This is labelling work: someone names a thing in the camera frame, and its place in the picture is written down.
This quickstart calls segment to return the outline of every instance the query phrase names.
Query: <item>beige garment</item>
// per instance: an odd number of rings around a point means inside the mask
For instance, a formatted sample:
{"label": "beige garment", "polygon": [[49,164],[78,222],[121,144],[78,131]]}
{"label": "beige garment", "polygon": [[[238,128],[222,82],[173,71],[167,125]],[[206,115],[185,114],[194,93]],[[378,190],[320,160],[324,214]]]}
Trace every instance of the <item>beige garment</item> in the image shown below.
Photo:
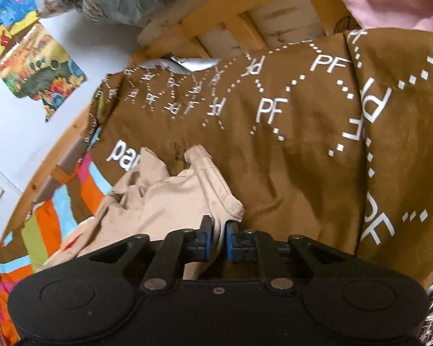
{"label": "beige garment", "polygon": [[[241,221],[244,208],[231,194],[207,151],[202,146],[188,149],[185,160],[191,167],[177,176],[170,176],[165,164],[151,150],[141,148],[140,155],[138,165],[114,185],[95,217],[79,224],[42,269],[131,235],[148,234],[155,241],[174,230],[198,229],[204,215],[215,220],[214,256],[220,252],[226,221]],[[202,264],[188,264],[184,277],[196,278],[202,268]]]}

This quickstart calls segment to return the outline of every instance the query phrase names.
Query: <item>screw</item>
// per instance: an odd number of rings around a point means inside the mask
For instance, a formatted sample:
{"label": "screw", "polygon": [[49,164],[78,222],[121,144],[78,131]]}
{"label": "screw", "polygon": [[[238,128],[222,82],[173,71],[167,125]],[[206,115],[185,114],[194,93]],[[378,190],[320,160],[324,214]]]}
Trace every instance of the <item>screw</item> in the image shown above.
{"label": "screw", "polygon": [[148,290],[162,290],[167,286],[167,282],[161,278],[151,278],[144,283],[144,287]]}
{"label": "screw", "polygon": [[214,294],[223,294],[224,293],[224,288],[222,288],[222,287],[216,287],[215,289],[213,289],[213,293]]}
{"label": "screw", "polygon": [[275,278],[271,281],[271,287],[278,290],[289,290],[293,285],[292,280],[288,278]]}

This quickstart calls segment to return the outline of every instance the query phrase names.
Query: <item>colorful striped fabric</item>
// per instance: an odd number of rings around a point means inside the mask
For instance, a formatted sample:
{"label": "colorful striped fabric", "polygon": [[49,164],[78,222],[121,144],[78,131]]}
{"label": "colorful striped fabric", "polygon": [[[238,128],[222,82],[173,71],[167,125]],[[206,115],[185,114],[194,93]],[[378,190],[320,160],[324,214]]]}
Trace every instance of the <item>colorful striped fabric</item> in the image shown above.
{"label": "colorful striped fabric", "polygon": [[[89,147],[98,139],[99,129]],[[14,285],[36,272],[59,249],[63,238],[96,212],[111,188],[87,152],[71,180],[58,188],[51,199],[40,204],[22,226],[5,237],[0,248],[1,343],[8,346],[18,341],[7,311],[8,295]],[[83,201],[74,202],[71,196]]]}

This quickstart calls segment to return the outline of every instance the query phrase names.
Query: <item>brown blanket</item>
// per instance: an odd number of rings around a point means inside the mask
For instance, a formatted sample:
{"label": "brown blanket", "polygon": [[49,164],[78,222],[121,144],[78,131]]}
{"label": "brown blanket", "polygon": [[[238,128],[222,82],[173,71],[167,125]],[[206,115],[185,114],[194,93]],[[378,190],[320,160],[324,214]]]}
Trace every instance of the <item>brown blanket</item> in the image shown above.
{"label": "brown blanket", "polygon": [[187,76],[131,68],[100,85],[90,118],[112,185],[141,147],[176,175],[201,144],[243,227],[433,282],[433,33],[352,31]]}

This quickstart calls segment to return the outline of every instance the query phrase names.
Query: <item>wall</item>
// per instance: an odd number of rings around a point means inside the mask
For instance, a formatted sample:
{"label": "wall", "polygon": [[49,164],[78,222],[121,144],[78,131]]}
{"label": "wall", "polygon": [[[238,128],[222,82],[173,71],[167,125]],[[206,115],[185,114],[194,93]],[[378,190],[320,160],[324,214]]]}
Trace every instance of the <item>wall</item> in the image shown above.
{"label": "wall", "polygon": [[16,98],[0,79],[0,172],[15,185],[5,184],[0,200],[0,235],[33,173],[74,118],[89,103],[106,73],[121,71],[137,47],[139,29],[123,25],[98,25],[73,11],[41,20],[65,48],[88,80],[44,122],[41,105]]}

